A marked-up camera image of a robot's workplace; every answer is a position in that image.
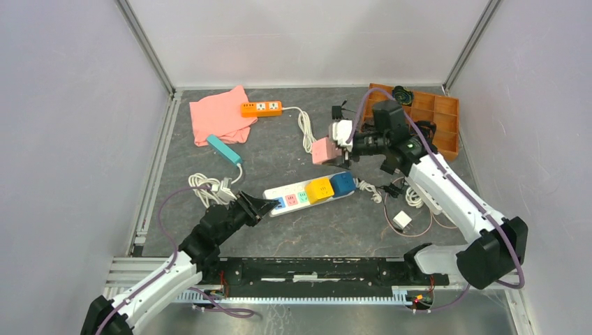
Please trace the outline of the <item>yellow cube plug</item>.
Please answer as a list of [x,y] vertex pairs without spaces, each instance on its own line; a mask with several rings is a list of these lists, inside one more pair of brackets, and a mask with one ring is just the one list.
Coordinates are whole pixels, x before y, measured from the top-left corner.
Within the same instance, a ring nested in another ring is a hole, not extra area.
[[311,180],[304,187],[310,204],[323,202],[334,195],[334,190],[328,177]]

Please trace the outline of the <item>blue cube plug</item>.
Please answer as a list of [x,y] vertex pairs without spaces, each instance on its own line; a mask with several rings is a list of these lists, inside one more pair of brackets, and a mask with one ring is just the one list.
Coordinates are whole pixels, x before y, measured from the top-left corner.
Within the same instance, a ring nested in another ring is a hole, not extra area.
[[350,172],[342,172],[330,177],[330,184],[334,191],[334,197],[340,198],[355,191],[356,185]]

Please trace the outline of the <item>black charger plug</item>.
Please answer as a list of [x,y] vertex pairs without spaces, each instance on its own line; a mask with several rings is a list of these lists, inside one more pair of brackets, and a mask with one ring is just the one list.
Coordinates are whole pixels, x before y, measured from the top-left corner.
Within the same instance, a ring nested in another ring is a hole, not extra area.
[[340,105],[333,105],[331,108],[332,120],[338,121],[344,119],[343,111],[347,100],[344,100]]

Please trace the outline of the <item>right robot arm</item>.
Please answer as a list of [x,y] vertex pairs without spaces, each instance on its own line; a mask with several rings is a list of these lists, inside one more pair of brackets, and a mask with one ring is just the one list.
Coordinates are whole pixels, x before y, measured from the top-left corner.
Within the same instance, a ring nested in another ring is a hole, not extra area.
[[403,266],[404,278],[413,285],[431,274],[460,275],[477,289],[492,283],[522,289],[526,278],[522,264],[528,236],[527,224],[518,216],[508,218],[469,188],[432,144],[433,126],[413,121],[395,100],[373,107],[373,128],[357,129],[359,119],[333,121],[328,138],[339,154],[339,165],[348,168],[361,156],[384,156],[381,170],[400,171],[409,186],[425,191],[462,233],[465,245],[417,247]]

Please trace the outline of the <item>pink cube plug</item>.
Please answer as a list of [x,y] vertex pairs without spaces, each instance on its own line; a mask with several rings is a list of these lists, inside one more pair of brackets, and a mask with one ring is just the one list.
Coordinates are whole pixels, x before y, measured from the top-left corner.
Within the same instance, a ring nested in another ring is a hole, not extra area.
[[311,145],[311,157],[314,165],[322,165],[333,161],[341,155],[341,150],[328,137],[316,140]]

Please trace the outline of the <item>white multicolour power strip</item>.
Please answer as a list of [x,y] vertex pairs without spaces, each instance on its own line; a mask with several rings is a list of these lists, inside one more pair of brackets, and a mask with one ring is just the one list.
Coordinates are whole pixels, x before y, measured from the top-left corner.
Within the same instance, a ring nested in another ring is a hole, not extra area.
[[[332,177],[335,174],[329,174],[323,177]],[[293,184],[287,184],[284,186],[278,186],[275,188],[269,188],[267,190],[265,190],[263,192],[263,197],[265,199],[275,199],[278,200],[280,202],[280,205],[276,208],[273,209],[270,212],[270,216],[274,217],[274,216],[280,216],[280,215],[284,215],[284,214],[288,214],[288,213],[292,213],[294,211],[299,211],[301,209],[307,209],[309,207],[314,207],[320,204],[325,204],[327,202],[331,202],[334,200],[338,200],[341,198],[345,198],[348,197],[350,195],[352,195],[355,191],[353,191],[352,193],[342,196],[340,198],[335,198],[334,196],[332,196],[331,198],[323,201],[323,202],[318,202],[316,204],[310,204],[308,201],[308,198],[306,196],[304,187],[311,181],[314,179],[308,179],[305,181],[300,181],[297,183],[293,183]]]

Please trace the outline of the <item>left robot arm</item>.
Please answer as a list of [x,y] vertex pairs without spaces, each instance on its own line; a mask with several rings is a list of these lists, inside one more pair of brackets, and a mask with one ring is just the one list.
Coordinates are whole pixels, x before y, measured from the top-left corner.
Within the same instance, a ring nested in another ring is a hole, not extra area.
[[181,293],[219,277],[220,246],[244,226],[253,227],[279,206],[275,199],[243,191],[228,204],[213,204],[163,264],[123,293],[90,303],[81,334],[141,334]]

